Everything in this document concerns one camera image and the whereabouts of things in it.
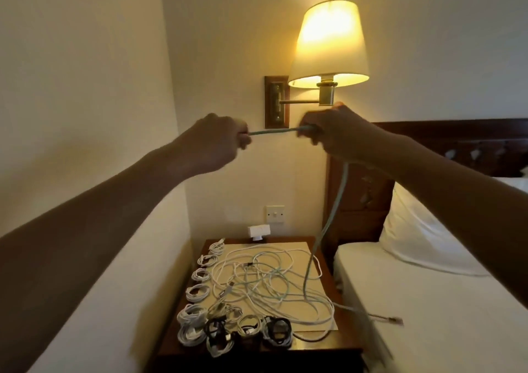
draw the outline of white power adapter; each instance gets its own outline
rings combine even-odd
[[[261,224],[260,226],[249,226],[247,228],[249,236],[253,238],[253,241],[260,241],[263,235],[270,235],[271,230],[269,224]]]

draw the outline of mattress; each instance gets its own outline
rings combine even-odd
[[[371,371],[528,372],[528,310],[493,277],[408,264],[379,243],[341,245],[334,276],[348,305],[403,318],[357,315]]]

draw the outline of wooden headboard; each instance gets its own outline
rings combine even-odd
[[[528,118],[376,123],[489,176],[516,177],[528,165]],[[342,162],[327,161],[324,221],[341,180]],[[376,170],[350,165],[343,198],[322,243],[328,266],[340,244],[378,241],[389,212],[394,181]]]

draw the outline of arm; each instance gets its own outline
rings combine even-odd
[[[343,160],[382,170],[411,192],[528,306],[528,194],[368,123],[343,104],[307,113],[299,132]]]
[[[30,368],[154,207],[231,162],[245,123],[208,115],[130,168],[0,238],[0,371]]]

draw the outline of beige wall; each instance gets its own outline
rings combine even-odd
[[[161,0],[0,0],[0,235],[177,133]],[[32,372],[139,371],[188,268],[183,188]]]
[[[163,0],[180,129],[209,113],[263,127],[262,77],[287,75],[304,11],[323,0]],[[371,121],[526,117],[528,0],[353,0],[371,80],[337,99]],[[295,92],[295,96],[313,97]],[[295,125],[305,107],[293,106]],[[187,185],[195,248],[245,236],[264,205],[274,234],[321,228],[325,156],[293,134],[256,137],[227,168]]]

